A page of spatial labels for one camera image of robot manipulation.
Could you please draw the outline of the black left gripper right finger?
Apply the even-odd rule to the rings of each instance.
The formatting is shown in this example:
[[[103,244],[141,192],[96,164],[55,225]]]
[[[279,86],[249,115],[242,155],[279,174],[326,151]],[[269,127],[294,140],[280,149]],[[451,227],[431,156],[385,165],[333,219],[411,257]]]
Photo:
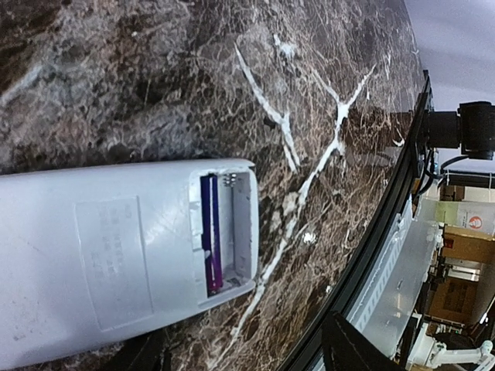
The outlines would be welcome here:
[[[382,354],[337,311],[330,312],[323,323],[322,348],[326,370],[404,370]]]

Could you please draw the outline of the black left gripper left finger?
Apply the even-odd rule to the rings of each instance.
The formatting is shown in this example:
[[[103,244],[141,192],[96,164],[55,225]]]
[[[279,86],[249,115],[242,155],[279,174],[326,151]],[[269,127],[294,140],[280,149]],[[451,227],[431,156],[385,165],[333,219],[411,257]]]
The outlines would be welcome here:
[[[128,340],[111,359],[112,370],[170,370],[164,332],[150,332]]]

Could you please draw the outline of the white remote control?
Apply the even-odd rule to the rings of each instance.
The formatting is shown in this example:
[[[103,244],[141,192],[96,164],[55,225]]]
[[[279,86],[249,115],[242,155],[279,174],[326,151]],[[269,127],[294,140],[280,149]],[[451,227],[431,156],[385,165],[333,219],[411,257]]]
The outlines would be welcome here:
[[[196,159],[1,178],[1,367],[151,332],[252,291],[252,162]],[[200,178],[218,179],[223,287],[207,294]]]

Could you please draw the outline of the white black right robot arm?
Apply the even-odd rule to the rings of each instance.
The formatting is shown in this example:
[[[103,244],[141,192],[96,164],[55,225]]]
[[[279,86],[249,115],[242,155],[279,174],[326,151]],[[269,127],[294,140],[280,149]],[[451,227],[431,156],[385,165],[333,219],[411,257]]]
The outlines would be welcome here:
[[[494,157],[494,105],[488,101],[460,104],[455,111],[433,111],[420,107],[414,115],[405,142],[414,158],[429,149],[459,149],[476,160]]]

